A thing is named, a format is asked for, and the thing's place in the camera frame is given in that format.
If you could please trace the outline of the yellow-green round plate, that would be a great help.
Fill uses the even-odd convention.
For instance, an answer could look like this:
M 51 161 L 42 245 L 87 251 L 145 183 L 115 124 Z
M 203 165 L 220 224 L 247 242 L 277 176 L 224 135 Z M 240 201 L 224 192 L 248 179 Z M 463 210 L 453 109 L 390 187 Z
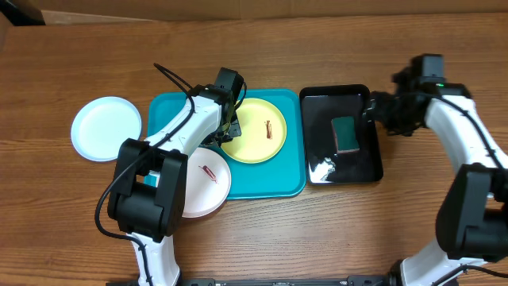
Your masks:
M 245 99 L 237 111 L 241 135 L 221 145 L 229 157 L 246 164 L 258 164 L 274 157 L 287 138 L 287 124 L 281 111 L 263 99 Z

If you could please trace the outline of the white pink round plate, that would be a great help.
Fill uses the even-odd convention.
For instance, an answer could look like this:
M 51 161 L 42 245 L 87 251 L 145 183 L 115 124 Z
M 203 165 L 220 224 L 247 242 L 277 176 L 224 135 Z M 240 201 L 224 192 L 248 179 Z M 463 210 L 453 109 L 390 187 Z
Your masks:
M 216 211 L 226 200 L 232 175 L 226 161 L 210 149 L 197 148 L 187 165 L 184 218 L 200 218 Z

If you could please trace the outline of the green scrubbing sponge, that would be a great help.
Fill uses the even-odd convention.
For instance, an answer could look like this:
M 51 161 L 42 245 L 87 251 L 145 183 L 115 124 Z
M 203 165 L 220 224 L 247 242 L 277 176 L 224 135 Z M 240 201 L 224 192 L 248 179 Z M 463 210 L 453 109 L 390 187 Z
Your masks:
M 331 124 L 338 153 L 351 153 L 360 149 L 353 117 L 333 118 Z

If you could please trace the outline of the light blue round plate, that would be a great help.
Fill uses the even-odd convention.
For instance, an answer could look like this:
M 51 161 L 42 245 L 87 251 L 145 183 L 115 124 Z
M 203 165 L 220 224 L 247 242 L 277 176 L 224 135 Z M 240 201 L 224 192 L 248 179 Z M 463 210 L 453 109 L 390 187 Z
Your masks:
M 71 143 L 87 160 L 116 160 L 123 142 L 141 135 L 138 109 L 128 100 L 106 96 L 86 104 L 71 125 Z

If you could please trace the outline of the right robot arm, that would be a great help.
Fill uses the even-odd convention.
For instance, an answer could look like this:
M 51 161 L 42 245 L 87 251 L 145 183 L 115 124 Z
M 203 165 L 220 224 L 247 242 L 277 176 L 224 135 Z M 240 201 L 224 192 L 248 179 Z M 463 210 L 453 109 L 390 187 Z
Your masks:
M 431 129 L 443 145 L 455 179 L 435 223 L 435 238 L 395 265 L 392 285 L 452 285 L 470 270 L 491 276 L 488 263 L 507 256 L 507 155 L 479 118 L 462 84 L 435 73 L 392 78 L 393 94 L 374 91 L 364 113 L 391 136 Z

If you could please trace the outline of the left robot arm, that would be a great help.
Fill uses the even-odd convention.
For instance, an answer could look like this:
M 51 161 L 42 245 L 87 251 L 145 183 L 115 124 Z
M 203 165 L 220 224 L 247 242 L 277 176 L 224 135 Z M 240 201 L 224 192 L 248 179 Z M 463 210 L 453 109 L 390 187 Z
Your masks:
M 237 135 L 246 86 L 198 85 L 185 96 L 181 111 L 158 133 L 122 143 L 113 180 L 96 206 L 98 230 L 132 244 L 137 285 L 179 283 L 172 236 L 183 216 L 188 161 L 199 146 Z

